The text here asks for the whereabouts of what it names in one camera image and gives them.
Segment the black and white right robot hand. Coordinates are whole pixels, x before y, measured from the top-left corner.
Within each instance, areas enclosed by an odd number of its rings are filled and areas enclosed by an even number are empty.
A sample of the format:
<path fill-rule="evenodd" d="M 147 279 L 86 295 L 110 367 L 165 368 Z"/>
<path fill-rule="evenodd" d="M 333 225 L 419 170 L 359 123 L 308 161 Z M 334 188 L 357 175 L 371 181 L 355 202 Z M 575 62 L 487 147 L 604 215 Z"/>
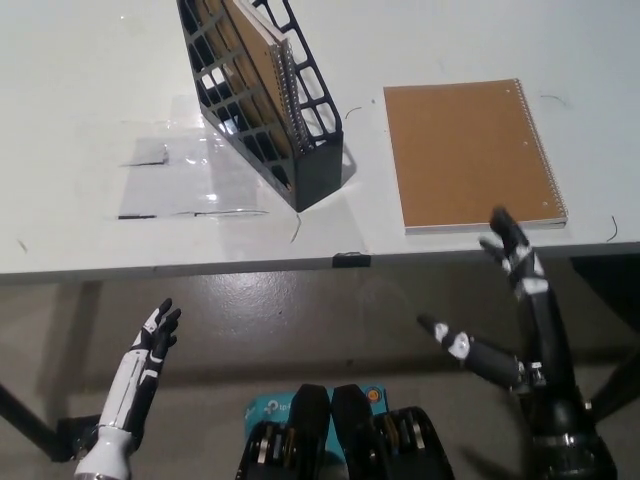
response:
<path fill-rule="evenodd" d="M 501 242 L 482 238 L 479 243 L 501 266 L 516 298 L 523 353 L 508 352 L 427 314 L 417 317 L 418 324 L 464 368 L 496 386 L 516 392 L 573 387 L 566 330 L 538 254 L 504 207 L 493 210 L 489 225 Z"/>

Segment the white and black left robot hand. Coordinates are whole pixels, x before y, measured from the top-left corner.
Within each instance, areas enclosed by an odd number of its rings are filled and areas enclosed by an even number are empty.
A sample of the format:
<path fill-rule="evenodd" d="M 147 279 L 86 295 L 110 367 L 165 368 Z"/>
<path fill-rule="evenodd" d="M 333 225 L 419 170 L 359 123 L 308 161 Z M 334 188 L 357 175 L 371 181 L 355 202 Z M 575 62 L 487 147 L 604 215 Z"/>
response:
<path fill-rule="evenodd" d="M 173 308 L 171 298 L 156 307 L 129 350 L 121 359 L 112 381 L 98 433 L 120 431 L 140 438 L 157 391 L 169 350 L 177 341 L 176 329 L 180 308 Z"/>

